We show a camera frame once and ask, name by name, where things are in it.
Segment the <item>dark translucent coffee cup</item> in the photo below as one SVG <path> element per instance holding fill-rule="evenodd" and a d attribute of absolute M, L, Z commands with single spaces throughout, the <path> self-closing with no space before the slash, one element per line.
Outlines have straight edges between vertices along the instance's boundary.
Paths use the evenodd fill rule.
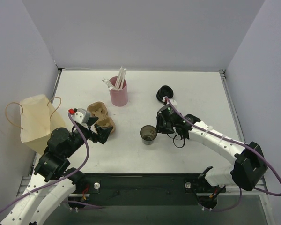
<path fill-rule="evenodd" d="M 140 137 L 145 145 L 151 145 L 157 137 L 156 128 L 152 125 L 145 125 L 140 129 Z"/>

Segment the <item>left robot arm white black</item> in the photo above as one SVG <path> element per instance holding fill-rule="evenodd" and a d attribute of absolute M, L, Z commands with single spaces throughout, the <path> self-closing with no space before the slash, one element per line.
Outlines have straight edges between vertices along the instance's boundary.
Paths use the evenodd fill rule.
<path fill-rule="evenodd" d="M 82 145 L 89 151 L 88 140 L 104 144 L 113 126 L 101 127 L 96 123 L 97 117 L 79 112 L 68 116 L 72 131 L 60 127 L 52 132 L 26 190 L 0 224 L 42 225 L 66 197 L 85 189 L 84 173 L 79 168 L 69 168 L 68 159 Z"/>

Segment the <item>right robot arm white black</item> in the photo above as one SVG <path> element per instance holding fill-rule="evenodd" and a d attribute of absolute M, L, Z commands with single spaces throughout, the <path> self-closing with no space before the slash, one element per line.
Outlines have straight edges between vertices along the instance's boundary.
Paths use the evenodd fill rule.
<path fill-rule="evenodd" d="M 156 130 L 161 134 L 180 136 L 183 141 L 199 142 L 230 162 L 229 166 L 222 168 L 210 166 L 201 174 L 198 185 L 203 191 L 233 184 L 252 191 L 268 169 L 259 158 L 263 153 L 255 142 L 236 144 L 235 140 L 217 132 L 194 115 L 181 117 L 170 105 L 157 112 Z"/>

